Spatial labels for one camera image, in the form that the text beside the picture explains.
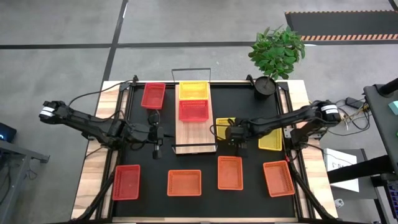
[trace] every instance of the wooden table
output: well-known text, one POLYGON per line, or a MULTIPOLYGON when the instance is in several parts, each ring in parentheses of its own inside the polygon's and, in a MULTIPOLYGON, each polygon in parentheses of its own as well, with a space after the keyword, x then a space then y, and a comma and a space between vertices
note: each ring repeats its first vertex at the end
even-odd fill
MULTIPOLYGON (((112 85, 119 83, 120 81, 107 81, 104 82, 103 89, 109 88, 112 85)), ((308 105, 308 96, 305 89, 303 80, 289 80, 284 81, 289 85, 290 99, 294 110, 301 108, 302 106, 308 105)), ((99 118, 107 118, 114 113, 116 107, 116 99, 118 97, 119 86, 116 86, 108 91, 102 92, 96 116, 99 118)), ((127 92, 125 91, 122 103, 122 109, 126 105, 127 92)), ((284 100, 284 92, 281 92, 282 104, 284 111, 287 111, 287 104, 284 100)), ((319 146, 319 141, 311 139, 308 143, 315 146, 319 146)), ((99 148, 99 143, 96 141, 90 141, 87 147, 87 154, 99 148)), ((303 159, 305 163, 305 169, 307 172, 307 178, 311 191, 314 193, 319 202, 324 208, 334 217, 337 217, 337 211, 335 203, 331 193, 331 188, 326 173, 325 164, 323 163, 322 152, 318 149, 308 147, 302 150, 303 159)), ((117 152, 113 154, 113 163, 111 167, 113 169, 114 162, 116 160, 117 152)), ((86 209, 86 207, 93 201, 96 194, 100 190, 101 180, 104 171, 104 164, 106 159, 106 149, 101 149, 98 152, 88 157, 84 164, 81 172, 80 182, 76 194, 75 204, 73 206, 72 217, 79 217, 86 209)), ((302 204, 302 210, 304 217, 308 217, 307 203, 304 193, 299 188, 300 201, 302 204)), ((111 188, 106 194, 103 206, 103 216, 105 217, 108 213, 109 200, 111 196, 111 188)), ((115 217, 113 222, 295 222, 296 218, 154 218, 154 217, 115 217)))

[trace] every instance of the yellow basket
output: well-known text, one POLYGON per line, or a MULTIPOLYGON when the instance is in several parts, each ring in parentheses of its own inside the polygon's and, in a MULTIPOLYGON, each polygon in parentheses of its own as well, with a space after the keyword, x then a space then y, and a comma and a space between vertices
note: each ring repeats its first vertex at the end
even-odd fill
POLYGON ((260 138, 259 139, 259 149, 281 151, 282 150, 282 128, 272 130, 271 133, 260 138))
MULTIPOLYGON (((228 119, 232 119, 235 121, 235 118, 217 118, 216 119, 216 125, 228 125, 228 119)), ((225 130, 227 127, 224 126, 217 126, 217 136, 218 138, 225 140, 225 130)))
POLYGON ((207 100, 209 84, 207 81, 180 82, 180 100, 207 100))

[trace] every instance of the red basket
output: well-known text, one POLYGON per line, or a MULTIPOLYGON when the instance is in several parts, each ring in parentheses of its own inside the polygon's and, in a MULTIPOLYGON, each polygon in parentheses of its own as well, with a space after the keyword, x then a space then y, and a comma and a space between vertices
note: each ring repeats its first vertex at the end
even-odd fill
POLYGON ((139 195, 139 165, 117 166, 113 183, 113 200, 135 200, 139 195))
POLYGON ((265 162, 262 166, 271 197, 294 194, 294 186, 286 161, 265 162))
POLYGON ((178 118, 184 122, 203 122, 209 119, 208 100, 180 101, 178 118))
POLYGON ((164 83, 146 83, 141 106, 147 109, 162 109, 165 89, 164 83))

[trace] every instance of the gray floor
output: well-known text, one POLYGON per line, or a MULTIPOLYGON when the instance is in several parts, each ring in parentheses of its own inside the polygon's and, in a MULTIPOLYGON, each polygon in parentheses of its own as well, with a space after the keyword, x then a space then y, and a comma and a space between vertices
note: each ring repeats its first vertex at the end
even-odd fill
MULTIPOLYGON (((1 44, 110 43, 121 0, 0 0, 1 44)), ((388 0, 360 3, 325 0, 131 0, 119 42, 248 41, 267 26, 285 24, 284 11, 388 9, 388 0)), ((195 49, 119 49, 110 80, 170 80, 171 69, 210 67, 214 80, 243 79, 260 73, 248 60, 248 47, 195 49)), ((16 144, 50 154, 39 173, 26 181, 12 223, 48 223, 69 219, 87 141, 78 131, 40 123, 45 100, 64 100, 100 88, 108 49, 0 50, 0 122, 18 129, 16 144)), ((291 79, 304 79, 311 100, 362 98, 362 89, 397 76, 398 45, 310 46, 291 79)), ((178 73, 176 79, 208 78, 178 73)), ((97 96, 73 107, 94 113, 97 96)), ((346 133, 343 125, 334 129, 346 133)), ((323 147, 365 148, 369 158, 385 154, 373 120, 365 133, 327 134, 323 147)), ((346 202, 344 220, 378 220, 372 201, 346 202)))

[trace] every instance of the green leaves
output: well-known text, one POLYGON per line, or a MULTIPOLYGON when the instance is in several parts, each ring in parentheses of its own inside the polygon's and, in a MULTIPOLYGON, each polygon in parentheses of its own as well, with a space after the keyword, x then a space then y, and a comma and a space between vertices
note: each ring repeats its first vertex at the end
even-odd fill
POLYGON ((266 28, 266 30, 264 31, 264 36, 267 36, 268 32, 269 32, 269 27, 266 28))
POLYGON ((305 57, 305 46, 289 26, 286 30, 280 27, 270 30, 268 27, 263 33, 257 33, 256 43, 248 56, 264 75, 275 80, 279 77, 288 79, 293 64, 305 57))
POLYGON ((301 49, 300 52, 301 52, 301 58, 304 59, 304 57, 305 57, 305 50, 304 50, 304 48, 301 49))
POLYGON ((285 73, 280 74, 283 79, 289 79, 289 76, 285 73))
POLYGON ((285 54, 286 54, 287 56, 294 56, 293 50, 290 50, 290 49, 288 49, 288 48, 285 49, 285 54))
POLYGON ((292 65, 295 61, 296 61, 295 57, 287 57, 284 59, 284 62, 289 65, 292 65))

